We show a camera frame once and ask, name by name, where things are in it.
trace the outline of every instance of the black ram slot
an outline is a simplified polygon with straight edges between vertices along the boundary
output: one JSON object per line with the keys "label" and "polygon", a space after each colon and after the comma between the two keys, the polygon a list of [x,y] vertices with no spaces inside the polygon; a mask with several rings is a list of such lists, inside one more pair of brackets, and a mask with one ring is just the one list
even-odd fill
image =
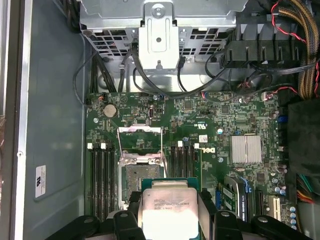
{"label": "black ram slot", "polygon": [[90,152],[90,158],[91,158],[91,211],[93,215],[96,213],[96,179],[95,179],[95,170],[96,170],[96,152],[92,150]]}
{"label": "black ram slot", "polygon": [[103,193],[104,193],[104,201],[103,201],[103,214],[104,214],[104,219],[107,218],[108,216],[108,204],[110,201],[110,194],[108,193],[108,184],[109,184],[109,166],[108,166],[108,152],[107,151],[103,151],[103,164],[104,164],[104,168],[103,168],[103,182],[104,182],[104,186],[103,186]]}
{"label": "black ram slot", "polygon": [[190,153],[188,155],[187,162],[187,170],[188,170],[188,178],[192,178],[194,176],[194,158],[195,158],[195,148],[193,145],[190,146]]}
{"label": "black ram slot", "polygon": [[187,178],[189,175],[189,169],[188,169],[188,162],[189,162],[189,147],[185,146],[183,150],[183,160],[182,160],[182,166],[181,166],[181,177]]}
{"label": "black ram slot", "polygon": [[183,166],[184,166],[184,151],[182,147],[178,147],[177,151],[177,167],[176,167],[176,178],[181,178],[183,176]]}
{"label": "black ram slot", "polygon": [[93,178],[93,214],[99,216],[99,152],[94,150],[94,157],[92,162],[92,178]]}
{"label": "black ram slot", "polygon": [[170,152],[170,163],[169,163],[169,169],[171,171],[170,176],[172,178],[175,177],[175,164],[176,164],[176,147],[171,146],[171,152]]}
{"label": "black ram slot", "polygon": [[100,220],[104,221],[107,217],[105,216],[105,174],[106,174],[106,165],[105,165],[105,155],[103,151],[99,152],[99,177],[100,177],[100,196],[99,196],[99,208],[100,208]]}
{"label": "black ram slot", "polygon": [[109,148],[109,162],[110,162],[110,210],[109,213],[116,210],[115,207],[115,196],[116,196],[116,184],[115,184],[115,176],[116,176],[116,163],[115,163],[115,147],[112,144],[111,148]]}

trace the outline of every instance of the label sticker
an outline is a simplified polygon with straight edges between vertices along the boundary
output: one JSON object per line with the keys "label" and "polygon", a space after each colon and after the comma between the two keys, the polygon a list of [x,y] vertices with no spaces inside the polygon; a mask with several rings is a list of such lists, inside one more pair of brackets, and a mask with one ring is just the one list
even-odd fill
{"label": "label sticker", "polygon": [[230,191],[228,191],[226,188],[223,189],[223,193],[227,195],[230,199],[232,200],[234,199],[233,194]]}
{"label": "label sticker", "polygon": [[35,169],[35,197],[38,198],[46,193],[46,165]]}
{"label": "label sticker", "polygon": [[232,211],[232,206],[226,200],[224,201],[224,205]]}
{"label": "label sticker", "polygon": [[207,143],[208,135],[199,135],[199,143]]}

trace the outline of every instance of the motherboard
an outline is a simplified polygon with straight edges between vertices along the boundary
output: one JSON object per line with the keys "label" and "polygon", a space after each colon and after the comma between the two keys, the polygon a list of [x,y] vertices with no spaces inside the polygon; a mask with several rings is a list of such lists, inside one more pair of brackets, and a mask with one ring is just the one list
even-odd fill
{"label": "motherboard", "polygon": [[195,177],[220,210],[295,225],[280,162],[277,96],[206,92],[182,99],[95,93],[86,113],[85,213],[126,209],[142,179]]}

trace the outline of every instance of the silver chipset heatsink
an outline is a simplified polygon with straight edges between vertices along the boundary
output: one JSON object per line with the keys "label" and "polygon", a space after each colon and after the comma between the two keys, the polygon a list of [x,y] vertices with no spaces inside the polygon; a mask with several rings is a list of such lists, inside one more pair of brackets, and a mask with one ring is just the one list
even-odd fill
{"label": "silver chipset heatsink", "polygon": [[256,135],[231,136],[231,162],[233,164],[261,163],[261,137]]}

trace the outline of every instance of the green circuit board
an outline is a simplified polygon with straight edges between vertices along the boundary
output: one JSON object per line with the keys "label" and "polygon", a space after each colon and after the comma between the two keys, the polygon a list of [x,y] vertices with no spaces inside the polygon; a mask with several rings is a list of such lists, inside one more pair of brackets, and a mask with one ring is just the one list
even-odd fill
{"label": "green circuit board", "polygon": [[[266,214],[264,208],[269,204],[269,197],[275,195],[275,181],[285,184],[284,175],[278,171],[277,96],[268,101],[262,101],[260,95],[250,95],[218,102],[232,96],[229,92],[208,92],[206,98],[213,100],[208,101],[201,94],[173,100],[160,96],[154,99],[145,93],[106,93],[99,101],[101,94],[90,94],[88,98],[94,107],[86,113],[85,213],[104,219],[119,208],[120,142],[123,151],[140,155],[157,153],[162,147],[169,177],[197,177],[200,188],[210,191],[219,209],[228,208],[224,194],[219,195],[219,202],[216,199],[216,191],[221,188],[219,184],[224,184],[225,176],[244,178],[253,191],[248,207],[251,215],[258,214],[256,190],[263,193],[260,212]],[[105,115],[107,105],[115,107],[114,116]],[[119,127],[137,124],[159,127],[162,136],[143,131],[118,135]],[[260,136],[261,162],[232,163],[231,136],[244,135]],[[94,151],[101,143],[106,144],[104,153]],[[127,202],[130,191],[123,186],[121,198]],[[283,221],[288,204],[282,197]]]}

